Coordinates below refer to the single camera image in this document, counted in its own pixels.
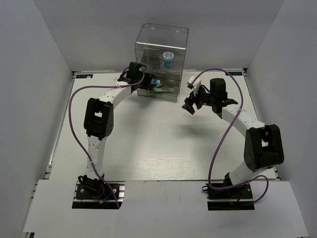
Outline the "green highlighter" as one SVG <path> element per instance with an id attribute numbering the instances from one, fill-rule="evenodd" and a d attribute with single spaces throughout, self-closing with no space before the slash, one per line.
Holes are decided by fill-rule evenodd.
<path id="1" fill-rule="evenodd" d="M 155 93 L 173 93 L 174 88 L 155 88 L 154 92 Z"/>

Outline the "blue white round tape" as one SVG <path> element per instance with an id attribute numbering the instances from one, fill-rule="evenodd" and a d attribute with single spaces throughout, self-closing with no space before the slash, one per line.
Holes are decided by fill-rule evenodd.
<path id="1" fill-rule="evenodd" d="M 171 68 L 174 65 L 174 53 L 171 51 L 165 51 L 162 54 L 163 67 Z"/>

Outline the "clear plastic drawer organizer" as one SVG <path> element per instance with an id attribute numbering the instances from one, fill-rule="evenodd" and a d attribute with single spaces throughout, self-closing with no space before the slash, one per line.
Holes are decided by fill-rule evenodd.
<path id="1" fill-rule="evenodd" d="M 135 41 L 136 61 L 144 64 L 146 73 L 164 84 L 161 88 L 174 88 L 173 93 L 155 93 L 143 89 L 137 91 L 139 96 L 151 97 L 176 102 L 181 88 L 189 29 L 187 27 L 145 23 Z M 174 65 L 163 67 L 162 54 L 165 51 L 174 53 Z"/>

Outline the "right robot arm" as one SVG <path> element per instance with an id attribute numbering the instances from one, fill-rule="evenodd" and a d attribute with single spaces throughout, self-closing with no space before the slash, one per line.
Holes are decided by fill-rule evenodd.
<path id="1" fill-rule="evenodd" d="M 245 185 L 259 174 L 284 162 L 284 153 L 280 129 L 275 124 L 264 124 L 246 113 L 233 99 L 229 99 L 223 78 L 210 80 L 210 89 L 201 84 L 201 80 L 191 76 L 187 82 L 191 89 L 184 100 L 183 109 L 190 114 L 202 106 L 211 107 L 222 120 L 236 128 L 245 138 L 243 162 L 229 172 L 220 187 L 231 198 L 236 197 Z"/>

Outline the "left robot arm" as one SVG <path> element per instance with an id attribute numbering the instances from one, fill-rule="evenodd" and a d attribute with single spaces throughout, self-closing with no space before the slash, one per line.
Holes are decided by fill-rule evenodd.
<path id="1" fill-rule="evenodd" d="M 96 99 L 90 98 L 87 102 L 84 129 L 90 158 L 87 159 L 82 180 L 93 180 L 89 183 L 87 191 L 94 198 L 101 197 L 105 191 L 105 186 L 99 180 L 100 177 L 104 177 L 105 144 L 114 127 L 114 109 L 138 88 L 151 91 L 155 87 L 153 84 L 155 76 L 146 73 L 146 69 L 144 64 L 131 62 L 128 70 L 120 75 L 115 88 Z"/>

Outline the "left blue corner label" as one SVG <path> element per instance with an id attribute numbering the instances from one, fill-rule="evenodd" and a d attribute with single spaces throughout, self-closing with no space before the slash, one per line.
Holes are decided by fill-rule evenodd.
<path id="1" fill-rule="evenodd" d="M 93 78 L 93 75 L 92 74 L 77 74 L 76 78 L 80 78 L 80 79 Z"/>

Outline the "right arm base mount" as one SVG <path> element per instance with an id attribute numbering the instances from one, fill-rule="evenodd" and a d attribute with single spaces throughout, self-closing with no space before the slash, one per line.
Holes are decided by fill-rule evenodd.
<path id="1" fill-rule="evenodd" d="M 202 192 L 207 194 L 209 211 L 239 211 L 254 210 L 254 201 L 251 186 L 249 184 L 224 189 L 211 189 L 206 183 L 202 186 Z"/>

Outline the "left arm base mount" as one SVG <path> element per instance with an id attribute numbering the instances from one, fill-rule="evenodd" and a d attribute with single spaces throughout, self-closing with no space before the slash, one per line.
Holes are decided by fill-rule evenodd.
<path id="1" fill-rule="evenodd" d="M 112 181 L 109 182 L 109 184 L 120 207 L 124 199 L 125 182 Z M 72 209 L 109 210 L 119 208 L 110 188 L 106 184 L 100 192 L 95 192 L 84 187 L 80 182 L 77 181 L 72 202 Z"/>

